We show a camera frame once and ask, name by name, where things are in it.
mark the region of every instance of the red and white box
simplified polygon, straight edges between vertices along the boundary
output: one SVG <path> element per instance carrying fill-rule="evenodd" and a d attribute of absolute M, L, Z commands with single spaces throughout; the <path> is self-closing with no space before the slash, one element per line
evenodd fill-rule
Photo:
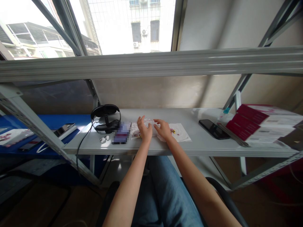
<path fill-rule="evenodd" d="M 293 127 L 303 116 L 272 105 L 242 104 L 237 112 L 262 127 L 288 125 Z"/>
<path fill-rule="evenodd" d="M 235 135 L 237 135 L 240 139 L 248 143 L 249 142 L 273 143 L 278 139 L 277 137 L 252 135 L 232 120 L 227 123 L 226 127 L 229 130 L 231 130 Z"/>
<path fill-rule="evenodd" d="M 295 128 L 288 125 L 271 125 L 270 127 L 262 127 L 239 113 L 234 116 L 232 121 L 254 136 L 275 137 L 278 139 L 280 137 L 287 136 L 295 130 Z"/>

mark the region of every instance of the person's right hand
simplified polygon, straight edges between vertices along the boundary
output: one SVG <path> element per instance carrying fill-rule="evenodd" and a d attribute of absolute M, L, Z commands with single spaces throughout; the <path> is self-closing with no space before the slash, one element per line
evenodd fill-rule
<path fill-rule="evenodd" d="M 154 127 L 157 130 L 157 132 L 159 133 L 159 135 L 163 137 L 163 139 L 165 139 L 167 141 L 168 139 L 173 137 L 171 135 L 170 127 L 167 122 L 165 122 L 161 119 L 154 119 L 154 121 L 160 125 L 160 128 L 156 124 L 154 124 Z"/>

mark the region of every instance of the jeans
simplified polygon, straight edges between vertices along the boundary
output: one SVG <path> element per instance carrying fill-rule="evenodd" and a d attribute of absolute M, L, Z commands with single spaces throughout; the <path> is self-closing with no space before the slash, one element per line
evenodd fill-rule
<path fill-rule="evenodd" d="M 199 212 L 167 156 L 149 156 L 132 226 L 203 226 Z"/>

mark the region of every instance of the black cable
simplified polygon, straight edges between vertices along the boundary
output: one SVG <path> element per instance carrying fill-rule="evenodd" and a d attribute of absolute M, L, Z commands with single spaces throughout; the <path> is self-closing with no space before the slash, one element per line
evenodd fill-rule
<path fill-rule="evenodd" d="M 77 166 L 77 171 L 78 171 L 80 180 L 81 180 L 82 178 L 81 178 L 81 174 L 80 174 L 80 171 L 79 171 L 79 165 L 78 165 L 78 153 L 79 153 L 79 149 L 80 149 L 80 146 L 81 146 L 81 144 L 82 144 L 84 138 L 85 138 L 85 137 L 87 136 L 87 134 L 91 131 L 91 129 L 92 129 L 94 123 L 95 123 L 95 122 L 92 122 L 92 125 L 91 125 L 90 129 L 87 131 L 87 133 L 85 134 L 85 136 L 84 136 L 83 139 L 81 140 L 81 142 L 80 142 L 80 144 L 79 144 L 79 146 L 78 146 L 78 149 L 77 149 L 77 154 L 76 154 L 76 166 Z M 95 190 L 93 190 L 91 187 L 89 187 L 88 185 L 87 185 L 87 187 L 88 187 L 91 191 L 93 191 L 94 193 L 96 193 L 98 196 L 100 196 L 100 197 L 102 198 L 102 196 L 101 196 L 99 193 L 97 193 Z"/>
<path fill-rule="evenodd" d="M 87 136 L 87 134 L 91 131 L 92 125 L 91 125 L 90 129 L 87 131 L 87 133 L 85 134 L 85 136 L 83 137 L 83 139 L 81 140 L 81 142 L 80 142 L 80 144 L 79 144 L 79 146 L 78 146 L 78 149 L 77 149 L 77 154 L 76 154 L 76 166 L 77 166 L 77 171 L 78 171 L 78 174 L 79 174 L 79 177 L 80 177 L 80 178 L 81 178 L 81 175 L 80 175 L 79 166 L 78 166 L 78 153 L 79 153 L 79 149 L 80 149 L 80 146 L 81 146 L 81 144 L 82 144 L 84 138 L 85 138 L 85 137 Z"/>

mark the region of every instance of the forearm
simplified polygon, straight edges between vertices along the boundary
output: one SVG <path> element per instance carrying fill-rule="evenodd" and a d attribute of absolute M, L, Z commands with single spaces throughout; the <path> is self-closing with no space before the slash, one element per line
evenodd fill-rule
<path fill-rule="evenodd" d="M 142 142 L 114 196 L 103 226 L 131 226 L 149 144 L 149 141 Z"/>
<path fill-rule="evenodd" d="M 230 213 L 211 184 L 193 164 L 179 143 L 173 137 L 166 141 L 183 180 L 207 224 L 209 226 L 240 226 L 239 222 Z"/>

